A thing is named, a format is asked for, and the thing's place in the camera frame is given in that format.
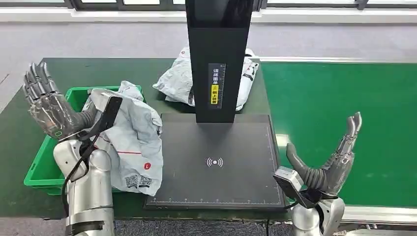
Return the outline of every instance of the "black scanning station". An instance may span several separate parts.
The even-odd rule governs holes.
[[[145,208],[282,210],[269,115],[236,114],[253,0],[186,0],[195,114],[163,113],[161,188]]]

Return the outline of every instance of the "black display screen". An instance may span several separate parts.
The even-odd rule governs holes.
[[[186,1],[187,19],[197,28],[244,28],[250,22],[253,0]]]

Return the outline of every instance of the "yellow label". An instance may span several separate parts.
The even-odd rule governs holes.
[[[219,96],[219,85],[211,85],[211,103],[217,104]]]

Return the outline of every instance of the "gray floor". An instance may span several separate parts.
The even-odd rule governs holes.
[[[185,24],[0,24],[0,112],[19,89],[22,74],[43,57],[174,58],[187,44]],[[248,47],[259,56],[416,59],[417,27],[252,25]],[[118,221],[118,235],[265,235],[254,223]],[[270,235],[287,235],[274,225]],[[0,236],[63,234],[62,221],[0,218]]]

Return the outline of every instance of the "red logo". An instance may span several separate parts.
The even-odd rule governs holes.
[[[145,163],[144,169],[145,170],[149,170],[150,169],[150,163],[149,162]]]

